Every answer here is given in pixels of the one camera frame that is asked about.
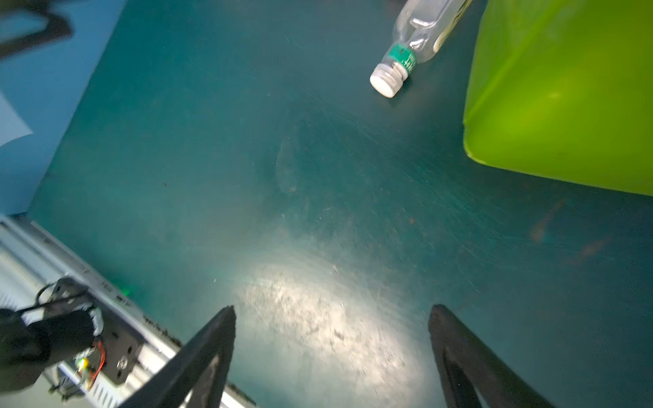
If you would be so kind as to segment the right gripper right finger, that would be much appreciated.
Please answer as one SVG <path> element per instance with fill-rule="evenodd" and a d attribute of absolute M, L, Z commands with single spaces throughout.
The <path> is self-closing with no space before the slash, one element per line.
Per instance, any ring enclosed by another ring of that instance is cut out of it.
<path fill-rule="evenodd" d="M 448 407 L 550 407 L 446 306 L 432 307 L 429 332 Z"/>

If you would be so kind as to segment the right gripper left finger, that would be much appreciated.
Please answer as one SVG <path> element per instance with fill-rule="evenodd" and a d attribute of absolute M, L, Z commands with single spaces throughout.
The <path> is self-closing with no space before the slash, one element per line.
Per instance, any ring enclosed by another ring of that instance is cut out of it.
<path fill-rule="evenodd" d="M 219 407 L 236 339 L 236 312 L 224 307 L 123 407 Z"/>

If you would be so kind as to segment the green trash bin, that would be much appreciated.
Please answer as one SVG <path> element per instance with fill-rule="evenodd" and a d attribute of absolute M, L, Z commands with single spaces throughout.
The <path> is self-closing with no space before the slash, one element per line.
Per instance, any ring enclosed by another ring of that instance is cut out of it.
<path fill-rule="evenodd" d="M 493 168 L 651 195 L 651 2 L 489 2 L 464 149 Z"/>

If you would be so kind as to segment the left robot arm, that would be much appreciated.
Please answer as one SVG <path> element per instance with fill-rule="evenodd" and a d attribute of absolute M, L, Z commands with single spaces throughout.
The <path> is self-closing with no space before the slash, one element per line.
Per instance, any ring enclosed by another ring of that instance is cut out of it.
<path fill-rule="evenodd" d="M 1 310 L 1 392 L 12 393 L 32 387 L 42 372 L 92 348 L 101 330 L 90 309 L 71 308 L 63 314 L 27 324 L 23 314 L 36 309 L 68 306 L 87 299 L 82 291 L 45 304 Z"/>

